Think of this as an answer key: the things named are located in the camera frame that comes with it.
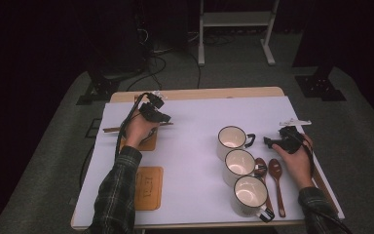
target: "white tabletop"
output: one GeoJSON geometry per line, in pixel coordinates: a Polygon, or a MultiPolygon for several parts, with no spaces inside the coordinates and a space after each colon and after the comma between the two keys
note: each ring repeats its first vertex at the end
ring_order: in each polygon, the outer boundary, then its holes
{"type": "MultiPolygon", "coordinates": [[[[241,217],[232,211],[231,187],[222,179],[223,162],[215,154],[217,134],[225,126],[241,127],[256,134],[256,141],[247,149],[254,158],[266,163],[276,158],[283,165],[280,179],[286,217],[279,217],[276,187],[267,176],[267,186],[276,217],[271,225],[302,221],[297,203],[298,190],[289,177],[281,157],[263,143],[263,137],[279,138],[279,122],[297,119],[287,97],[235,97],[191,100],[165,100],[161,111],[171,116],[172,126],[158,131],[154,151],[142,152],[141,165],[163,167],[162,201],[152,212],[136,212],[138,228],[168,226],[263,225],[258,217],[241,217]]],[[[117,134],[105,134],[103,128],[120,126],[133,102],[107,103],[98,132],[93,157],[81,190],[71,225],[75,229],[88,227],[94,215],[98,187],[114,161],[117,134]]],[[[322,170],[316,160],[318,171],[322,170]]],[[[324,175],[322,178],[334,198],[324,175]]],[[[333,199],[339,216],[344,217],[337,200],[333,199]]]]}

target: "mug handle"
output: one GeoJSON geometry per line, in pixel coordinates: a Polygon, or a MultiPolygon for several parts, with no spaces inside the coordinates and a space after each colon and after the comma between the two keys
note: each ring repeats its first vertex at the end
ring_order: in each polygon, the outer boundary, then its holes
{"type": "Polygon", "coordinates": [[[254,143],[254,140],[256,139],[255,134],[249,134],[249,135],[247,135],[247,137],[251,138],[251,141],[249,143],[245,144],[244,148],[249,148],[254,143]]]}
{"type": "Polygon", "coordinates": [[[262,219],[262,221],[264,222],[270,222],[273,220],[273,218],[275,218],[275,213],[273,213],[269,208],[266,207],[266,205],[263,206],[264,209],[260,209],[261,211],[263,211],[263,213],[260,214],[260,219],[262,219]]]}

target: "white stand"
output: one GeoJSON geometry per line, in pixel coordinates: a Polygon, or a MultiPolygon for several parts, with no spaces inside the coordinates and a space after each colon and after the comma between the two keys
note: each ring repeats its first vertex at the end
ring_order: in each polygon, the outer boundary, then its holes
{"type": "Polygon", "coordinates": [[[264,39],[260,40],[269,65],[275,65],[272,52],[269,48],[270,36],[275,23],[276,12],[280,0],[275,0],[271,12],[234,12],[234,13],[205,13],[204,1],[200,6],[200,42],[199,65],[205,65],[204,28],[212,26],[268,26],[264,39]]]}

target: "gray carpet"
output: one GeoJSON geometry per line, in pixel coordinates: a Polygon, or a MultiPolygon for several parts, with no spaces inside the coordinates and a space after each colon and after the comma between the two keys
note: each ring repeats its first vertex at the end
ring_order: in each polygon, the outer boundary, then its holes
{"type": "MultiPolygon", "coordinates": [[[[298,117],[313,122],[304,130],[315,141],[318,160],[345,213],[345,223],[354,233],[374,233],[374,110],[353,79],[338,68],[333,69],[330,80],[347,101],[304,98],[294,76],[311,74],[315,69],[291,68],[301,35],[272,36],[276,66],[267,64],[260,37],[240,36],[223,47],[206,47],[200,88],[281,87],[298,117]]],[[[191,47],[191,53],[197,55],[196,46],[191,47]]],[[[197,88],[199,70],[191,56],[171,53],[161,58],[167,62],[166,69],[157,74],[163,90],[197,88]]],[[[152,60],[150,66],[157,70],[162,63],[152,60]]],[[[119,90],[126,90],[134,80],[123,82],[119,90]]],[[[102,101],[76,105],[90,82],[87,73],[77,77],[59,105],[0,216],[0,233],[77,233],[69,222],[79,195],[81,167],[94,143],[86,133],[92,120],[101,117],[104,105],[102,101]]],[[[131,87],[132,91],[157,89],[151,78],[131,87]]],[[[277,230],[280,234],[305,232],[303,226],[280,226],[277,230]]],[[[191,233],[218,231],[191,230],[191,233]]],[[[239,234],[250,232],[258,233],[248,228],[231,230],[239,234]]]]}

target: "cup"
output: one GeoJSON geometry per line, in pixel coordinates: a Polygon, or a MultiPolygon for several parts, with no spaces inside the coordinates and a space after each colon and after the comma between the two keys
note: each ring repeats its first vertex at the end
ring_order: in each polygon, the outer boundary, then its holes
{"type": "Polygon", "coordinates": [[[218,133],[217,156],[224,162],[228,152],[233,149],[249,148],[255,139],[255,134],[247,135],[236,126],[224,127],[218,133]]]}
{"type": "Polygon", "coordinates": [[[252,175],[254,172],[255,161],[253,156],[242,149],[234,149],[226,155],[223,169],[223,179],[227,185],[233,187],[242,176],[252,175]]]}
{"type": "Polygon", "coordinates": [[[275,214],[267,208],[267,187],[260,179],[245,175],[234,186],[232,208],[241,216],[258,216],[264,222],[270,222],[275,214]]]}

